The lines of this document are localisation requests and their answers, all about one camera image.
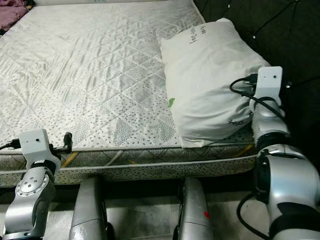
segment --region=tiled floor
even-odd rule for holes
[[[207,204],[216,240],[259,240],[236,217],[236,208],[246,192],[207,195]],[[175,196],[106,200],[108,221],[117,240],[171,240],[178,222],[179,201]],[[0,205],[0,231],[8,205]],[[44,240],[67,240],[73,215],[73,203],[53,203],[48,215]],[[243,217],[255,228],[267,233],[266,207],[255,200],[243,206]]]

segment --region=white pillow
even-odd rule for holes
[[[251,120],[249,99],[231,92],[237,79],[269,64],[222,18],[161,40],[166,91],[183,148],[224,139]]]

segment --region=red mark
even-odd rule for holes
[[[206,217],[207,219],[210,218],[210,215],[209,215],[209,213],[208,213],[207,211],[204,211],[203,214],[205,215],[205,217]]]

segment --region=pink blanket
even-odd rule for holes
[[[8,31],[27,12],[24,0],[0,0],[0,29]]]

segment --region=yellow strap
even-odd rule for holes
[[[253,144],[250,144],[250,145],[246,146],[246,148],[243,149],[241,152],[239,152],[237,155],[235,155],[234,158],[238,158],[238,157],[240,157],[241,155],[245,154],[245,153],[248,152],[250,149],[252,149],[253,146],[254,146]]]
[[[73,152],[66,160],[65,162],[62,164],[61,168],[65,168],[66,166],[68,166],[75,158],[76,156],[78,156],[79,152],[75,151]]]
[[[132,160],[128,160],[128,161],[132,164],[137,164],[135,161],[132,161]]]

